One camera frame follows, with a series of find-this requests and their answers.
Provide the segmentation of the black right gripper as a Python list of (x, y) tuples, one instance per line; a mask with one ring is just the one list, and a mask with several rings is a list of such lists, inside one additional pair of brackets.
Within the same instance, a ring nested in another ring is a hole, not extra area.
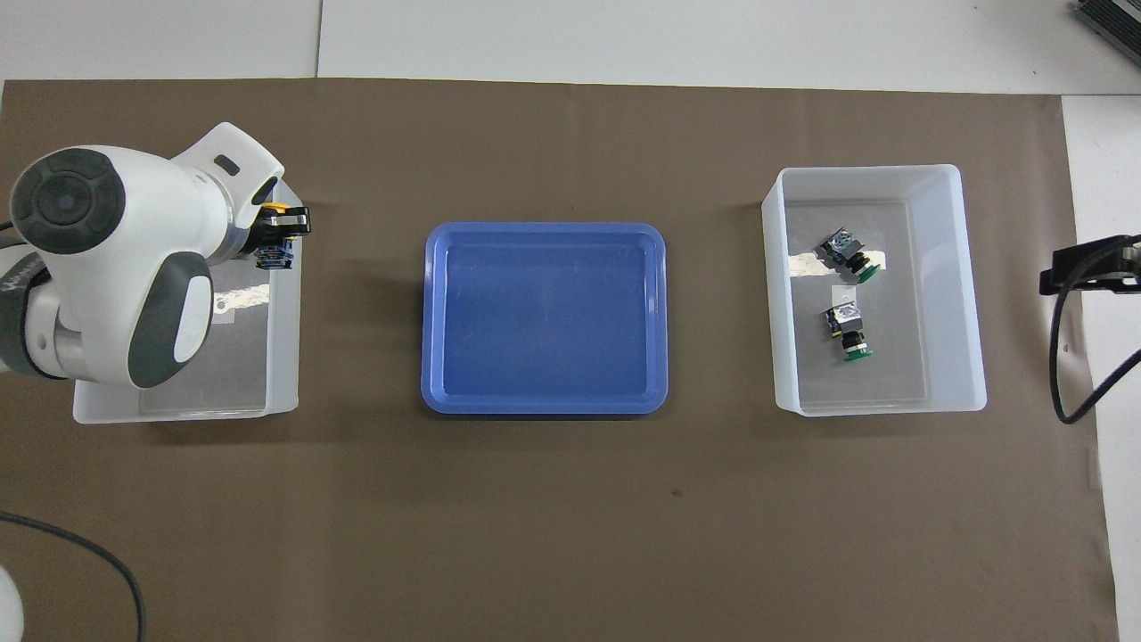
[[(1110, 245), (1110, 267), (1112, 271), (1104, 273), (1104, 259), (1092, 261), (1084, 271), (1079, 265), (1089, 257), (1097, 255), (1101, 249)], [(1065, 282), (1071, 279), (1075, 289), (1097, 289), (1104, 281), (1104, 289), (1112, 293), (1140, 292), (1140, 236), (1114, 235), (1107, 241), (1091, 241), (1061, 247), (1051, 253), (1051, 263), (1039, 273), (1039, 295), (1058, 295)]]

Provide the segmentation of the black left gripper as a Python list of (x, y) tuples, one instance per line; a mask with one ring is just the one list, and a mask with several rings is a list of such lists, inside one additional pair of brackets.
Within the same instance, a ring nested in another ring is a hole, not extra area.
[(311, 231), (309, 208), (265, 208), (258, 211), (248, 230), (238, 257), (256, 255), (261, 247), (268, 247), (270, 235), (305, 236)]

